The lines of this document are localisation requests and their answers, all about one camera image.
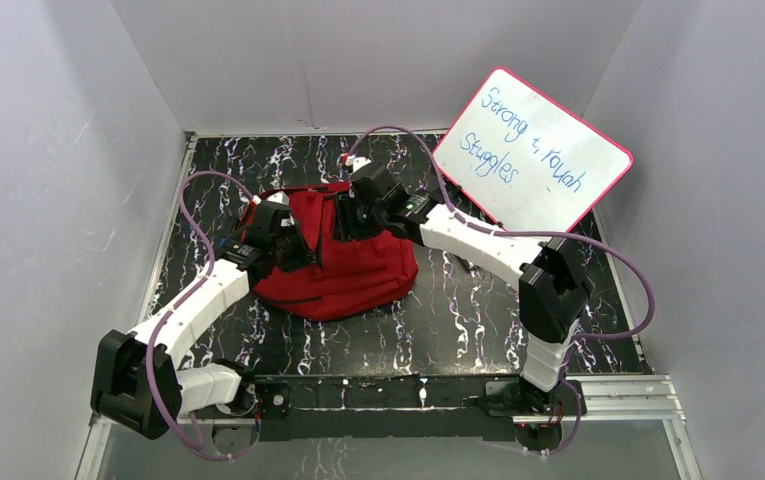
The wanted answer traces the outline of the red backpack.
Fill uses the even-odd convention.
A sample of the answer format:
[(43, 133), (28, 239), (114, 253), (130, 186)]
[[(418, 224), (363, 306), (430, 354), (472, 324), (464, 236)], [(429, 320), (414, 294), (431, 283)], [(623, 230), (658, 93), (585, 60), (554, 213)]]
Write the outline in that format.
[[(253, 290), (263, 303), (326, 322), (400, 300), (412, 289), (418, 274), (416, 244), (387, 232), (346, 243), (333, 238), (334, 200), (348, 187), (349, 181), (266, 191), (289, 195), (289, 206), (316, 261), (294, 272), (275, 269)], [(252, 206), (233, 231), (247, 223)]]

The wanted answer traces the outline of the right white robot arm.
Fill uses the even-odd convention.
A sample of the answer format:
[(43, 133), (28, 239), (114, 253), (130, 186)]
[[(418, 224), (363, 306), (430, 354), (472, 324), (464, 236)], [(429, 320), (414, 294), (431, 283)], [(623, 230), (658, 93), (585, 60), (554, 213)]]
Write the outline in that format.
[(348, 156), (349, 187), (336, 197), (335, 237), (346, 242), (387, 232), (473, 263), (515, 289), (528, 334), (527, 357), (506, 409), (548, 413), (561, 399), (565, 355), (591, 293), (584, 270), (568, 259), (563, 237), (547, 242), (509, 237), (499, 227), (448, 208), (439, 191), (414, 194), (382, 165)]

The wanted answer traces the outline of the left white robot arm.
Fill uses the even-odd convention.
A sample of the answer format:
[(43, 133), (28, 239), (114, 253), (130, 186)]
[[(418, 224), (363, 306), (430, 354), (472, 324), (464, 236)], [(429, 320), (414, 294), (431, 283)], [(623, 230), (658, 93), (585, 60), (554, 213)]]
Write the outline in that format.
[(253, 376), (232, 361), (183, 368), (194, 343), (225, 311), (278, 267), (296, 270), (315, 257), (284, 193), (255, 204), (247, 223), (222, 237), (216, 260), (171, 302), (128, 332), (99, 342), (90, 407), (154, 440), (181, 415), (221, 405), (233, 416), (257, 403)]

